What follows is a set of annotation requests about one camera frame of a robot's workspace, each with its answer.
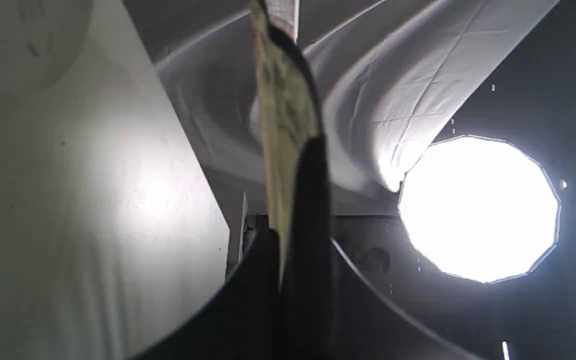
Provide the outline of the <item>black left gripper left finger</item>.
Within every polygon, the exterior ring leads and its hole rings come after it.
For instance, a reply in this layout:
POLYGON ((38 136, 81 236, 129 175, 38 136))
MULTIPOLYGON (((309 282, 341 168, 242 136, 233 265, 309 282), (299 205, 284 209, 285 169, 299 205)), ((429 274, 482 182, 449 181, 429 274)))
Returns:
POLYGON ((222 288, 137 360, 277 360, 279 237, 259 232, 222 288))

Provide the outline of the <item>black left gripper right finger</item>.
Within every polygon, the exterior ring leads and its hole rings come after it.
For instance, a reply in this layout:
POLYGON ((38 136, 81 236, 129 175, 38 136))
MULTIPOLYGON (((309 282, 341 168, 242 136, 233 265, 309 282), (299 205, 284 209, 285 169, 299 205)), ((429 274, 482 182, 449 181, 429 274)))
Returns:
POLYGON ((332 237, 325 136, 298 158, 282 285, 282 360, 475 360, 378 292, 332 237))

